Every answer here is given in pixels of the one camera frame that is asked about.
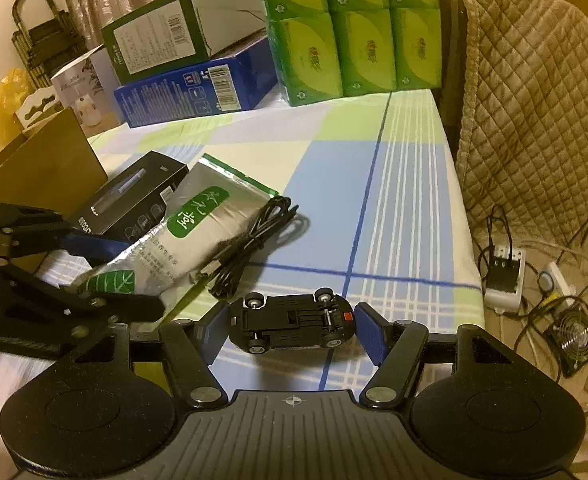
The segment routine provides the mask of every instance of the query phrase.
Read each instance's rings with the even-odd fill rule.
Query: blue box
[[[123,85],[114,97],[130,126],[252,110],[277,82],[265,31],[215,59]]]

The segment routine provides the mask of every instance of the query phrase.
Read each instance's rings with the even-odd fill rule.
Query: green leaf graphic
[[[92,276],[87,281],[87,290],[96,292],[134,293],[133,270],[111,270]]]

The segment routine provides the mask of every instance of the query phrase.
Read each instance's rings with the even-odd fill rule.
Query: white box
[[[125,121],[114,99],[120,81],[103,45],[66,64],[52,76],[52,84],[61,104],[74,110],[86,137]]]

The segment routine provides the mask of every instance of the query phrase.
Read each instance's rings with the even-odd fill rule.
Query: beige quilted fabric
[[[463,3],[470,224],[503,204],[516,231],[566,241],[588,216],[588,19],[562,0]]]

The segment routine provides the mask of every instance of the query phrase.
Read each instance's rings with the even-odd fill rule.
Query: toy car
[[[270,348],[335,348],[354,335],[351,306],[331,288],[314,294],[247,294],[230,307],[229,338],[250,354]]]

